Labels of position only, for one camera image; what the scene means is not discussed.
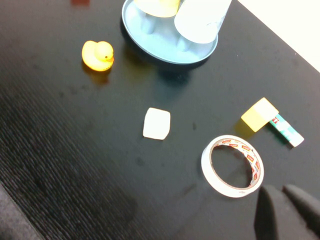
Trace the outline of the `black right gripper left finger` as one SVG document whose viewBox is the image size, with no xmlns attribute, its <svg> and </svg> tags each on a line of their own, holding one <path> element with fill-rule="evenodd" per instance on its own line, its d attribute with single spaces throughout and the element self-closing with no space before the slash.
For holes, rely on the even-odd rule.
<svg viewBox="0 0 320 240">
<path fill-rule="evenodd" d="M 317 240 L 306 222 L 282 190 L 260 188 L 254 218 L 257 240 Z"/>
</svg>

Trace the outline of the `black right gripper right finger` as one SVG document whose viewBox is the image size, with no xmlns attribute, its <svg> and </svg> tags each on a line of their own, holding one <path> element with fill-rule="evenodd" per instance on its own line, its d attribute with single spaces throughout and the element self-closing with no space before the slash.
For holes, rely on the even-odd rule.
<svg viewBox="0 0 320 240">
<path fill-rule="evenodd" d="M 320 239 L 320 201 L 293 184 L 285 185 L 282 191 L 304 219 L 308 229 Z"/>
</svg>

